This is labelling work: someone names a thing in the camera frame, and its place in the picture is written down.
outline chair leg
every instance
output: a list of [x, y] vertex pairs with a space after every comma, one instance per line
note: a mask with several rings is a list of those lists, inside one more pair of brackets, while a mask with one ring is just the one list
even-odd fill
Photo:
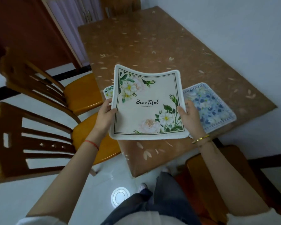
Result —
[[92, 169], [90, 170], [90, 174], [95, 177], [96, 174], [98, 174], [98, 172], [94, 171], [94, 169], [92, 168]]

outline cabinet handle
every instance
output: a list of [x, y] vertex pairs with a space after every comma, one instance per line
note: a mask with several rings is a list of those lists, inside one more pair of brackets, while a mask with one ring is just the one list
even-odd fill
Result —
[[85, 13], [82, 12], [82, 14], [83, 14], [83, 16], [84, 16], [84, 18], [85, 18], [85, 20], [86, 20], [86, 22], [87, 22], [87, 17], [86, 17], [86, 15], [85, 15]]
[[88, 14], [90, 15], [90, 21], [93, 22], [93, 18], [92, 18], [92, 15], [90, 14], [90, 11], [88, 10]]

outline white sleeve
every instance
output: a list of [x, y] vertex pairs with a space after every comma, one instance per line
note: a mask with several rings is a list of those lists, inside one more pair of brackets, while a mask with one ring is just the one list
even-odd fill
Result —
[[19, 220], [16, 225], [67, 225], [52, 216], [26, 217]]
[[281, 225], [281, 215], [273, 208], [268, 212], [251, 216], [233, 216], [227, 214], [227, 218], [227, 225]]

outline hand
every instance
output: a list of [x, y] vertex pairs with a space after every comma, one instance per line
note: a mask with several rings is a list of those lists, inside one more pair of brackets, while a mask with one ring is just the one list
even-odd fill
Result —
[[93, 128], [94, 131], [97, 131], [98, 133], [104, 136], [108, 132], [111, 125], [112, 118], [117, 111], [117, 108], [111, 109], [111, 106], [109, 105], [111, 101], [112, 98], [104, 101], [98, 112], [96, 124]]
[[194, 139], [198, 139], [206, 135], [203, 130], [200, 115], [195, 107], [194, 103], [191, 100], [185, 100], [186, 112], [182, 107], [178, 106], [177, 111], [181, 116], [182, 123], [184, 127], [189, 131], [190, 135]]

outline white shirt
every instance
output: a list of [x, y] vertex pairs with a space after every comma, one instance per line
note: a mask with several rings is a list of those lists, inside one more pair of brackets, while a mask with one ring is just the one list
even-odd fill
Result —
[[[258, 215], [252, 216], [233, 216], [227, 214], [228, 223], [227, 225], [281, 225], [281, 215], [279, 215], [275, 209], [271, 208], [270, 211]], [[147, 212], [136, 212], [120, 219], [115, 225], [185, 225], [180, 220], [159, 215], [158, 212], [147, 211]], [[27, 217], [21, 219], [17, 225], [66, 225], [51, 216], [41, 217]]]

